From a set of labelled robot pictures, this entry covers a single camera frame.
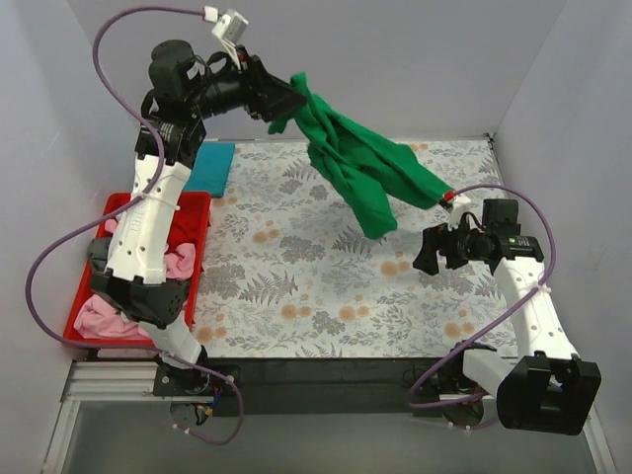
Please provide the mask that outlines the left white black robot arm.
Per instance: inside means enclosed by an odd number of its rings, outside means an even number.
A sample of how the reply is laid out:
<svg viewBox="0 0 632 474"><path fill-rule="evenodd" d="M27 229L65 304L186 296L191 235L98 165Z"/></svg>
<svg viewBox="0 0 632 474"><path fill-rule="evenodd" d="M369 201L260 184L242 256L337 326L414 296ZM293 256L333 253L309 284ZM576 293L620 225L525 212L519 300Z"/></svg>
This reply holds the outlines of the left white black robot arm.
<svg viewBox="0 0 632 474"><path fill-rule="evenodd" d="M243 109L271 122L298 111L304 95L270 74L243 45L202 59L180 39L154 47L151 90L139 111L134 180L128 208L118 220L107 260L91 288L147 332L170 380L188 394L204 392L206 351L184 319L186 285L167 276L167 239L185 184L206 137L205 119Z"/></svg>

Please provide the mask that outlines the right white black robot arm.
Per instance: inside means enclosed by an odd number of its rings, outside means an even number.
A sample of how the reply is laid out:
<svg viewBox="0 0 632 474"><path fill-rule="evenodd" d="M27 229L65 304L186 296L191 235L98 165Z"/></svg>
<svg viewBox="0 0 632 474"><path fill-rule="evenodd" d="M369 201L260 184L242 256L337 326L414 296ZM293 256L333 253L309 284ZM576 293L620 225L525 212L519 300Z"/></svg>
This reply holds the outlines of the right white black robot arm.
<svg viewBox="0 0 632 474"><path fill-rule="evenodd" d="M414 268L434 276L440 258L450 270L471 262L488 267L508 306L518 361L511 364L476 340L463 341L421 379L441 373L469 401L489 394L507 429L578 435L600 386L600 370L580 357L562 328L545 282L551 268L538 241L521 234L517 201L486 199L481 218L464 211L455 226L425 229Z"/></svg>

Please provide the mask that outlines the green t shirt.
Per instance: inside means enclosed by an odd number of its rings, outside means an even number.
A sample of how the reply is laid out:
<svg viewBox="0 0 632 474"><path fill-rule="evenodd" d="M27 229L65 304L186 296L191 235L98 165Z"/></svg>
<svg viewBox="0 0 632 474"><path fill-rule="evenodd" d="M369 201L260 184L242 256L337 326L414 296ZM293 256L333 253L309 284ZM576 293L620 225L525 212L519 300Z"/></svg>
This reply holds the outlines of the green t shirt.
<svg viewBox="0 0 632 474"><path fill-rule="evenodd" d="M409 145L335 111L309 89L304 72L292 75L289 86L307 103L273 121L269 133L281 134L289 121L296 123L307 139L311 166L352 209L366 238L377 240L397 229L390 198L426 210L453 196L453 188L421 165Z"/></svg>

